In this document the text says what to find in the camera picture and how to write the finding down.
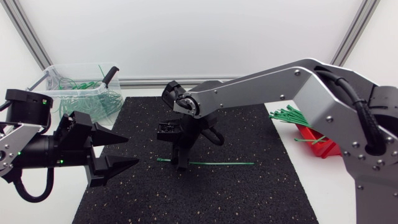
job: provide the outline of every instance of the screw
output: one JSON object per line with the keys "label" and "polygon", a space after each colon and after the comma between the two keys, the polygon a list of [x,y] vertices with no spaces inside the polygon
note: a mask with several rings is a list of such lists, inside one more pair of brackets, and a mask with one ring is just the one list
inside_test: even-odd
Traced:
{"label": "screw", "polygon": [[360,146],[360,144],[359,144],[358,142],[353,142],[352,146],[353,146],[354,148],[358,148],[358,147]]}
{"label": "screw", "polygon": [[386,143],[387,143],[387,144],[392,144],[392,143],[394,143],[394,138],[392,138],[391,136],[388,136],[388,137],[386,138]]}
{"label": "screw", "polygon": [[327,116],[326,117],[326,121],[329,122],[329,123],[333,122],[333,117],[332,116]]}
{"label": "screw", "polygon": [[358,156],[358,159],[359,159],[359,160],[365,160],[366,157],[365,157],[364,155],[360,154],[360,155]]}
{"label": "screw", "polygon": [[382,159],[379,159],[377,161],[377,164],[380,165],[380,166],[384,166],[386,163]]}

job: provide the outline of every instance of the black cable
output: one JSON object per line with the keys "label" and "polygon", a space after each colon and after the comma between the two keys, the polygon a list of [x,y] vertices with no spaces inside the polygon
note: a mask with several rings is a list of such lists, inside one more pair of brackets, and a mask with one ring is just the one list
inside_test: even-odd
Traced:
{"label": "black cable", "polygon": [[45,186],[45,190],[42,195],[35,197],[31,196],[25,189],[24,184],[22,183],[21,177],[18,180],[14,181],[15,188],[17,189],[18,194],[26,201],[37,203],[45,200],[51,193],[52,187],[54,185],[54,168],[48,168],[47,170],[47,184]]}
{"label": "black cable", "polygon": [[365,147],[366,152],[373,156],[383,155],[386,152],[386,144],[379,129],[379,125],[368,108],[366,100],[360,98],[354,88],[344,78],[324,70],[316,70],[316,72],[322,77],[332,80],[351,98],[368,142],[368,145]]}
{"label": "black cable", "polygon": [[211,141],[213,144],[216,144],[217,146],[222,146],[225,141],[224,136],[221,133],[219,133],[214,127],[211,127],[210,131],[217,136],[217,139],[205,131],[202,131],[201,134],[207,139],[209,139],[209,141]]}

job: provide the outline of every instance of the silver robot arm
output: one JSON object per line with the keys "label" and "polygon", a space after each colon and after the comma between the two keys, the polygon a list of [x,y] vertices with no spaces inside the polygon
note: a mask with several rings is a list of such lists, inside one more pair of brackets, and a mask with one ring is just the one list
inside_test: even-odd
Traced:
{"label": "silver robot arm", "polygon": [[[324,70],[348,81],[381,118],[382,148],[367,148],[352,100],[317,72]],[[305,59],[225,83],[202,83],[174,101],[174,111],[200,119],[220,108],[293,100],[315,130],[340,146],[356,184],[357,223],[397,223],[398,139],[396,129],[386,127],[398,119],[397,99],[395,87],[379,87],[351,70]]]}

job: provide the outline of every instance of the white backdrop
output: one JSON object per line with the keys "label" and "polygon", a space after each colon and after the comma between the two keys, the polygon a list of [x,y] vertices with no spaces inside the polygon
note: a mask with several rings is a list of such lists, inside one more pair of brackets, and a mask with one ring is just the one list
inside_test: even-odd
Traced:
{"label": "white backdrop", "polygon": [[236,77],[330,62],[362,0],[20,0],[53,63],[116,62],[120,77]]}

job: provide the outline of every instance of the clear plastic container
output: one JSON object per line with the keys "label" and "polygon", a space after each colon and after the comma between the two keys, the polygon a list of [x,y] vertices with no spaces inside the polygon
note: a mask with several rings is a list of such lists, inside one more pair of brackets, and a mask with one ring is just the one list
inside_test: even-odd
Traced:
{"label": "clear plastic container", "polygon": [[82,63],[52,65],[44,76],[28,90],[51,96],[52,121],[58,122],[72,111],[88,113],[92,122],[113,125],[123,105],[118,73],[106,87],[103,78],[114,63]]}

